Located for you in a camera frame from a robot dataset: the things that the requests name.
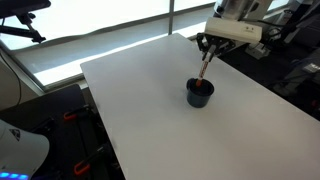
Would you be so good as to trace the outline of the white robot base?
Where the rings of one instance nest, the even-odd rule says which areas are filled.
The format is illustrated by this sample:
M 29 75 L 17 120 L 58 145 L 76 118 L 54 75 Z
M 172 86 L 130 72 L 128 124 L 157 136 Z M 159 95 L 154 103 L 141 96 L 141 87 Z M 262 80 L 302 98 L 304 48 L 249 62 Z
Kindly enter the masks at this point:
M 0 180 L 31 180 L 49 148 L 45 136 L 0 120 Z

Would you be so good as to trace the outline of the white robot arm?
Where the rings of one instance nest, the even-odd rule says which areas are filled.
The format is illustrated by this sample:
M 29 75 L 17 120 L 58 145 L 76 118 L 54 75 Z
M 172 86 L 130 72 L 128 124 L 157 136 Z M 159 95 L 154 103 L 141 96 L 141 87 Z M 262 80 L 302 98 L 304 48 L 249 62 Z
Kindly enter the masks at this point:
M 272 0 L 217 0 L 214 15 L 196 37 L 202 61 L 210 62 L 229 52 L 237 42 L 257 44 L 263 32 L 258 22 L 271 4 Z

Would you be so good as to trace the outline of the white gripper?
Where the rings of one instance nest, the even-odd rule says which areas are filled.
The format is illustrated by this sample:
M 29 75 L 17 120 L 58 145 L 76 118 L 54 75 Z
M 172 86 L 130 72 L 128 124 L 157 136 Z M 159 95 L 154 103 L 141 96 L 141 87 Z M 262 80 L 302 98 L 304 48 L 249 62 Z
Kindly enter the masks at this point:
M 217 36 L 212 39 L 210 48 L 204 33 Z M 262 28 L 239 21 L 209 17 L 206 21 L 204 33 L 196 35 L 196 42 L 202 52 L 203 61 L 208 58 L 208 51 L 210 53 L 209 60 L 212 60 L 214 57 L 219 57 L 232 50 L 236 46 L 234 40 L 245 43 L 258 43 L 262 37 Z

